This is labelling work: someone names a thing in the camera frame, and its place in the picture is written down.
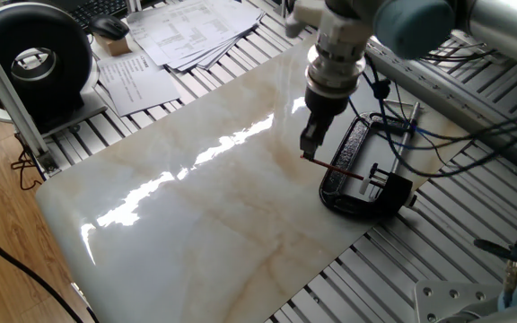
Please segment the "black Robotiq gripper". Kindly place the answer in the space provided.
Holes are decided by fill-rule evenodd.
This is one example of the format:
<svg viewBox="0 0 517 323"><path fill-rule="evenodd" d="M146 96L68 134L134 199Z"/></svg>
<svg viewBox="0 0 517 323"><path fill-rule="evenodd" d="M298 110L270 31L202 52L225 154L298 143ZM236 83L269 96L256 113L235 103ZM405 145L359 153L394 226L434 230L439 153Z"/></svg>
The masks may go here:
<svg viewBox="0 0 517 323"><path fill-rule="evenodd" d="M304 158L313 159L334 117L345 111L348 98L328 98L307 88L304 99L311 114L300 136L300 149Z"/></svg>

